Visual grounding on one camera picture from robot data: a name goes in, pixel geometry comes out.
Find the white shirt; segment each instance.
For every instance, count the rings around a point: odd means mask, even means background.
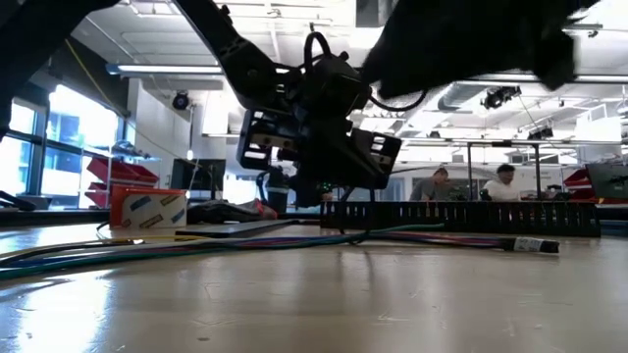
[[[521,193],[512,183],[506,185],[499,180],[491,180],[484,185],[493,201],[521,201]]]

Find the green wire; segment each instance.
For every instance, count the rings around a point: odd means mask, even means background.
[[[385,229],[376,229],[372,232],[374,233],[383,233],[389,231],[402,231],[402,230],[428,230],[428,229],[439,229],[444,227],[444,225],[412,225],[412,226],[401,226],[401,227],[390,227]],[[177,257],[177,256],[188,256],[188,255],[201,255],[208,254],[213,252],[224,252],[224,251],[237,251],[237,250],[288,250],[288,249],[300,249],[306,247],[313,246],[322,246],[322,245],[338,245],[347,243],[350,240],[358,239],[365,235],[365,233],[357,233],[349,236],[342,236],[338,239],[325,239],[323,241],[319,240],[311,240],[311,241],[303,241],[297,244],[285,244],[285,245],[261,245],[259,247],[255,246],[247,246],[246,248],[234,245],[233,248],[227,249],[207,249],[207,250],[198,250],[198,251],[182,251],[182,252],[173,252],[173,253],[145,253],[145,254],[121,254],[121,255],[112,255],[107,257],[97,257],[97,258],[86,258],[79,260],[71,260],[65,262],[58,262],[53,264],[46,264],[31,268],[25,269],[15,269],[15,270],[6,270],[0,272],[0,280],[6,279],[14,279],[19,277],[28,277],[43,273],[48,273],[52,271],[66,270],[77,267],[84,266],[95,266],[102,264],[110,264],[117,263],[123,261],[135,261],[135,260],[143,260],[143,259],[158,259],[158,258],[167,258],[167,257]]]

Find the colored wires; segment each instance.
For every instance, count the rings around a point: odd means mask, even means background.
[[[417,230],[438,230],[442,225],[407,226],[372,230],[365,233],[328,236],[263,237],[252,239],[207,239],[171,237],[166,243],[134,244],[142,237],[101,239],[91,242],[39,247],[0,255],[1,279],[26,277],[85,266],[106,265],[124,261],[200,255],[226,251],[288,250],[316,246],[340,245],[359,241],[402,241],[407,243],[463,246],[480,249],[501,248],[499,238],[453,237],[426,234]]]

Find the yellow cable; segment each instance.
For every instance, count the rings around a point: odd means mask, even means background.
[[[103,97],[103,99],[107,102],[107,104],[109,104],[109,106],[111,107],[111,109],[113,109],[115,111],[116,114],[118,114],[118,116],[122,117],[125,120],[125,123],[127,123],[130,127],[132,127],[135,130],[135,133],[142,136],[144,139],[146,139],[146,141],[148,141],[150,144],[152,144],[153,146],[161,149],[162,151],[168,153],[169,155],[183,160],[184,162],[187,162],[189,164],[192,164],[193,166],[196,166],[195,163],[190,162],[187,158],[183,158],[180,157],[176,154],[174,154],[173,152],[171,152],[170,150],[167,150],[166,148],[160,146],[159,144],[157,144],[155,141],[153,141],[152,139],[150,139],[150,137],[146,136],[145,134],[141,133],[141,131],[139,131],[137,129],[136,126],[134,126],[133,124],[131,124],[131,122],[129,121],[129,119],[127,117],[125,117],[123,114],[120,113],[120,111],[118,111],[118,108],[116,107],[116,105],[114,105],[114,103],[109,99],[109,97],[107,96],[107,94],[105,94],[105,92],[102,90],[102,88],[100,88],[100,84],[98,84],[98,82],[96,81],[96,79],[94,78],[94,76],[89,72],[89,69],[87,68],[87,66],[85,65],[85,63],[82,61],[82,59],[80,58],[79,54],[77,53],[77,51],[75,50],[74,46],[70,43],[70,41],[68,39],[66,39],[66,45],[68,46],[68,49],[70,49],[70,52],[72,53],[72,55],[75,57],[75,59],[77,60],[78,65],[80,66],[80,68],[85,72],[85,74],[87,75],[87,77],[89,78],[89,80],[91,81],[91,83],[94,85],[94,87],[96,87],[96,89],[98,90],[98,92],[100,93],[100,95]]]
[[[9,256],[15,256],[15,255],[22,255],[22,254],[29,253],[31,251],[54,249],[55,247],[58,247],[58,246],[85,245],[85,244],[92,244],[92,243],[114,243],[114,242],[119,242],[119,241],[130,241],[130,240],[203,240],[203,239],[209,240],[205,236],[195,236],[195,235],[147,235],[147,236],[115,237],[115,238],[107,238],[107,239],[78,241],[78,242],[65,243],[65,244],[37,246],[37,247],[29,248],[29,249],[17,250],[17,251],[0,254],[0,258],[6,258]]]

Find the white cable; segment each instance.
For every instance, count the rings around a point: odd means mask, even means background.
[[[164,249],[171,247],[181,247],[181,246],[192,246],[199,244],[207,244],[207,243],[232,243],[243,240],[251,240],[250,238],[229,238],[229,239],[201,239],[201,240],[186,240],[186,241],[171,241],[167,243],[157,243],[157,244],[136,244],[136,245],[114,245],[114,246],[104,246],[98,247],[94,249],[77,249],[77,250],[65,250],[56,253],[48,253],[33,256],[28,258],[29,260],[35,259],[47,259],[51,257],[58,256],[74,256],[74,255],[82,255],[82,254],[99,254],[104,252],[105,256],[108,256],[110,253],[120,252],[120,251],[128,251],[128,250],[151,250],[151,249]],[[255,240],[264,240],[264,238],[255,238]]]

